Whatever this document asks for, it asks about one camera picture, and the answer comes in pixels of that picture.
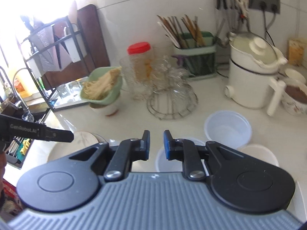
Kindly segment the person's left hand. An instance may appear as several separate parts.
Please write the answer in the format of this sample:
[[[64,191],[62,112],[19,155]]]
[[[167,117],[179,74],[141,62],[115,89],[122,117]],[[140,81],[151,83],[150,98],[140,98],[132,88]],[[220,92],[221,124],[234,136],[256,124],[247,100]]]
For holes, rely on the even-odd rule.
[[[5,174],[6,165],[7,165],[6,154],[4,152],[1,152],[0,153],[0,176],[1,176],[1,180],[3,179],[3,176]]]

